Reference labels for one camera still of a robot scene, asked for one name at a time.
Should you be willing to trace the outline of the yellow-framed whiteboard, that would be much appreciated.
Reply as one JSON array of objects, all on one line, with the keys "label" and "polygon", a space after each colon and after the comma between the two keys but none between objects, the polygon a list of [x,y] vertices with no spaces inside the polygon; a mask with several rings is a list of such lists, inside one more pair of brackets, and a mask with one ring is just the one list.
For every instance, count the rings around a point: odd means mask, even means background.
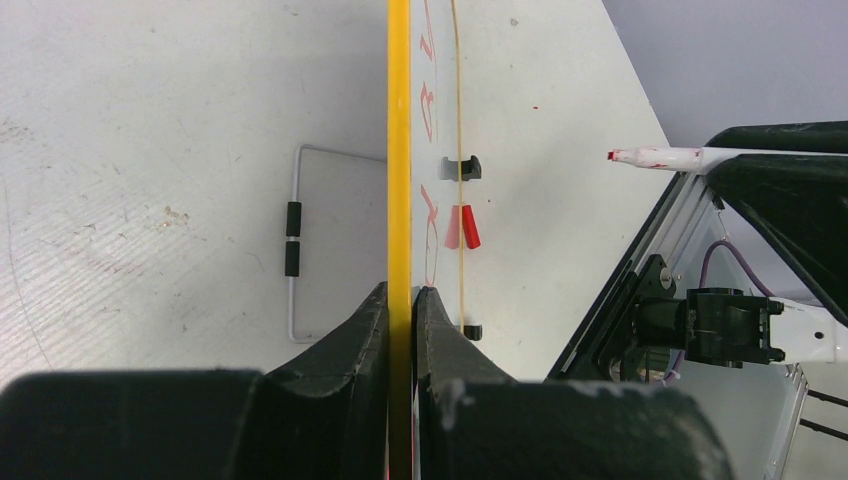
[{"label": "yellow-framed whiteboard", "polygon": [[421,476],[414,304],[441,296],[463,331],[466,240],[460,33],[456,1],[388,4],[388,474]]}]

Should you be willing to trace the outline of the white red marker pen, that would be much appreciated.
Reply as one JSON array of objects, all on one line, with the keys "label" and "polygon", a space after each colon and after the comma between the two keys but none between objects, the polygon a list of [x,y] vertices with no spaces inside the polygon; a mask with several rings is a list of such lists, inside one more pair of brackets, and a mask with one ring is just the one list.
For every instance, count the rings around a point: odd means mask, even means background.
[{"label": "white red marker pen", "polygon": [[721,147],[641,147],[611,150],[607,159],[643,169],[705,175],[717,165],[740,155],[825,156],[825,153]]}]

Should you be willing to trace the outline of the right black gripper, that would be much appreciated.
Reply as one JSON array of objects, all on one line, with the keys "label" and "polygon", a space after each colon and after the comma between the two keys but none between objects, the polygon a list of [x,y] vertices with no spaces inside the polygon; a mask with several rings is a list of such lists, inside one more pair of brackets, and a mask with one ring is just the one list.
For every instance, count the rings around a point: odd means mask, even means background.
[{"label": "right black gripper", "polygon": [[708,187],[846,324],[846,122],[736,126],[707,144],[743,152],[714,167]]}]

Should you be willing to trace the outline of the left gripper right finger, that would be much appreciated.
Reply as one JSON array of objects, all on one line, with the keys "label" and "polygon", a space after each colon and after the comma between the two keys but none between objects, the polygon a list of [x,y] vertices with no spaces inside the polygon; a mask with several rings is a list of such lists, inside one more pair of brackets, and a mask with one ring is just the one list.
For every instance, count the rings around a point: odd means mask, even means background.
[{"label": "left gripper right finger", "polygon": [[520,382],[451,323],[437,290],[414,304],[418,479],[730,479],[696,402],[665,387]]}]

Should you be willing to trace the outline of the red marker cap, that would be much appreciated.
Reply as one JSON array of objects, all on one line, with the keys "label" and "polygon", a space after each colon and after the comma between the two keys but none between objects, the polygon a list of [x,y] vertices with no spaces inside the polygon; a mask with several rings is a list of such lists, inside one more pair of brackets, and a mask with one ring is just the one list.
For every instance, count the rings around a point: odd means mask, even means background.
[{"label": "red marker cap", "polygon": [[475,215],[470,204],[465,204],[461,207],[461,221],[463,229],[463,238],[466,247],[469,250],[477,249],[481,246],[481,238],[476,223]]}]

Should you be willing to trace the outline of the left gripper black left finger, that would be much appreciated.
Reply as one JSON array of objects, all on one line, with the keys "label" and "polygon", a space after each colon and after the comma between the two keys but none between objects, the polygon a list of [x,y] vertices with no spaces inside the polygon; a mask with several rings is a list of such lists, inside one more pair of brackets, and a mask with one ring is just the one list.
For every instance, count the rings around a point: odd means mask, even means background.
[{"label": "left gripper black left finger", "polygon": [[387,287],[280,367],[30,374],[1,394],[5,479],[381,479]]}]

